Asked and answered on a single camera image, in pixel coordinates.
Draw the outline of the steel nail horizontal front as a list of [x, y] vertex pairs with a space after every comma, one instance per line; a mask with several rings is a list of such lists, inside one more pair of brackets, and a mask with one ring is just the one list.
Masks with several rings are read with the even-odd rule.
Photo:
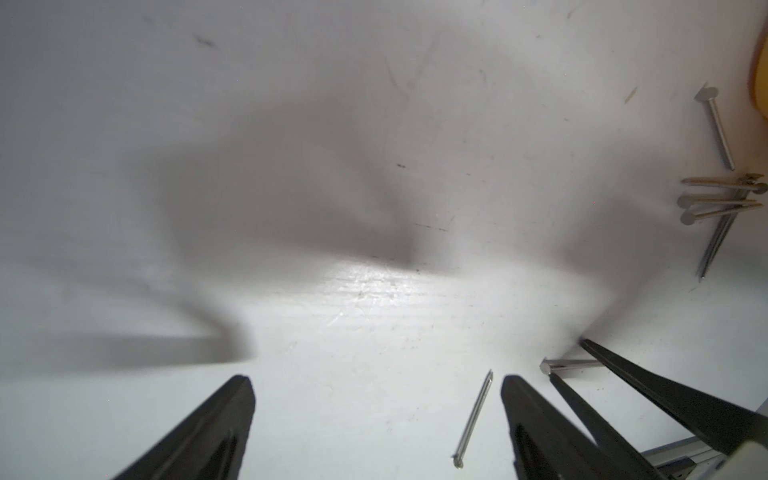
[[603, 364], [597, 360], [582, 359], [544, 359], [539, 365], [541, 372], [547, 376], [601, 367]]

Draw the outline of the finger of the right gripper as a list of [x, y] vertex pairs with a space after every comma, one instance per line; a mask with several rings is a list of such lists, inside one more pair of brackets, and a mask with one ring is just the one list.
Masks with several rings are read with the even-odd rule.
[[660, 473], [559, 375], [552, 373], [549, 379], [588, 429], [603, 454], [623, 470], [639, 474], [642, 479], [662, 479]]
[[767, 446], [767, 417], [648, 371], [598, 343], [580, 346], [710, 448], [734, 454], [742, 444]]

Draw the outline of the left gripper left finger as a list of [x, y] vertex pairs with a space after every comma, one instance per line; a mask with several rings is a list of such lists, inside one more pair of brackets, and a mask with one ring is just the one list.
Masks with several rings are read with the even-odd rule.
[[236, 480], [255, 409], [250, 379], [235, 375], [117, 477]]

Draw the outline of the steel nail vertical front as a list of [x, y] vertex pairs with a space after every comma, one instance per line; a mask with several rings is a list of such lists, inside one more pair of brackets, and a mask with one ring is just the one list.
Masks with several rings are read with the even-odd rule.
[[464, 457], [465, 457], [469, 442], [471, 440], [472, 434], [478, 422], [480, 413], [482, 411], [486, 398], [491, 389], [493, 380], [494, 380], [494, 373], [493, 373], [493, 370], [490, 369], [483, 380], [478, 396], [475, 400], [475, 403], [469, 414], [464, 430], [458, 441], [457, 448], [452, 456], [452, 464], [457, 470], [461, 470], [464, 468]]

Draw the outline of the yellow plastic storage box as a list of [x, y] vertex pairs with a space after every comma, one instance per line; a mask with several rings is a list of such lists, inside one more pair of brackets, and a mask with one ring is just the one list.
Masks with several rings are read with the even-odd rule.
[[767, 119], [767, 19], [764, 19], [751, 57], [748, 90], [752, 106]]

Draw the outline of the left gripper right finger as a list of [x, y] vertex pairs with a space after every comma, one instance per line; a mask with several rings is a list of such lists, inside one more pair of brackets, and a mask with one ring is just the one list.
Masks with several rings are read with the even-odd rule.
[[599, 451], [526, 380], [508, 375], [501, 400], [519, 479], [604, 479]]

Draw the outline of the steel nail upper right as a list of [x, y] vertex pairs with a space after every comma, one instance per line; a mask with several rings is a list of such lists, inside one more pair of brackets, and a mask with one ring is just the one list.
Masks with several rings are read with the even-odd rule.
[[703, 105], [711, 123], [713, 136], [725, 167], [735, 171], [736, 165], [726, 137], [725, 129], [720, 118], [716, 98], [719, 90], [712, 86], [703, 86], [695, 95], [695, 100]]

